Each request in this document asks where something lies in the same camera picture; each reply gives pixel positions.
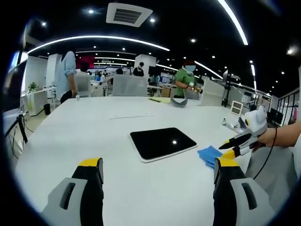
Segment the office desk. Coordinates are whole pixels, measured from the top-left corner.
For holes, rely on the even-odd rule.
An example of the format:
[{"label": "office desk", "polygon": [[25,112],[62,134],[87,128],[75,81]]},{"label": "office desk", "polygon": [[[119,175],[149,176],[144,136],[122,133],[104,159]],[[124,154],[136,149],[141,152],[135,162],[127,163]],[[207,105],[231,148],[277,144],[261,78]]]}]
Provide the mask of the office desk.
[{"label": "office desk", "polygon": [[[227,108],[198,104],[189,100],[185,108],[176,108],[146,97],[69,99],[41,123],[25,145],[16,166],[21,189],[33,207],[42,211],[48,194],[71,177],[81,161],[101,156],[105,226],[211,226],[214,171],[197,150],[209,145],[218,148],[235,135],[221,121],[238,117]],[[142,163],[129,133],[168,127],[177,127],[198,146]],[[163,137],[152,139],[159,144]],[[249,159],[250,154],[239,157],[243,171]]]}]

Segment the black tablet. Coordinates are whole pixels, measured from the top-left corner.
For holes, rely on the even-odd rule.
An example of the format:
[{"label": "black tablet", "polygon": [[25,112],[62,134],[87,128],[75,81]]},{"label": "black tablet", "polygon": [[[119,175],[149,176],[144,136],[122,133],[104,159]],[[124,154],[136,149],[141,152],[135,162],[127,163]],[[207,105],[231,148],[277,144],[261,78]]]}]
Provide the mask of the black tablet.
[{"label": "black tablet", "polygon": [[177,128],[131,132],[142,161],[153,161],[194,148],[197,143]]}]

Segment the human hand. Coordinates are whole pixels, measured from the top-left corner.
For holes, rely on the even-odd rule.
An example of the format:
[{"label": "human hand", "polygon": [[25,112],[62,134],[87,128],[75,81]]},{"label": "human hand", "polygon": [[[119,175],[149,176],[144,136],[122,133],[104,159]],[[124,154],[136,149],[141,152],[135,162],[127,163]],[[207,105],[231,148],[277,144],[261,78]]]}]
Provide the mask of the human hand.
[{"label": "human hand", "polygon": [[267,130],[258,137],[259,144],[253,149],[253,152],[257,151],[261,147],[260,143],[265,144],[267,147],[272,147],[275,134],[275,128],[267,128]]}]

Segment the face mask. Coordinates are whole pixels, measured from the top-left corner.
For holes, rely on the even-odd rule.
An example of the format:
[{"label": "face mask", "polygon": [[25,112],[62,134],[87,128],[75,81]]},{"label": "face mask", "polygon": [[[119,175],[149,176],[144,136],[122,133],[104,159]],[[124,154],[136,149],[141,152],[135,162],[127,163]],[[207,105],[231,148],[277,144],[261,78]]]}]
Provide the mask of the face mask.
[{"label": "face mask", "polygon": [[195,66],[195,65],[187,65],[187,66],[186,66],[186,70],[189,71],[189,72],[193,72],[194,69],[196,69],[196,66]]}]

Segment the potted plant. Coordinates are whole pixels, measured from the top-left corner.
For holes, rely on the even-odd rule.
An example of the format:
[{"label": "potted plant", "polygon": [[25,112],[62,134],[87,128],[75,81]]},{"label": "potted plant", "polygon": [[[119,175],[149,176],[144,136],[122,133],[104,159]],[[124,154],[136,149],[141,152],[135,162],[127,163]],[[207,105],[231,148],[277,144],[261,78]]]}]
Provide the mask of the potted plant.
[{"label": "potted plant", "polygon": [[34,91],[36,90],[37,87],[38,87],[37,84],[36,84],[35,82],[32,82],[32,83],[29,85],[28,89],[29,89],[30,92],[32,92],[32,91],[34,92]]}]

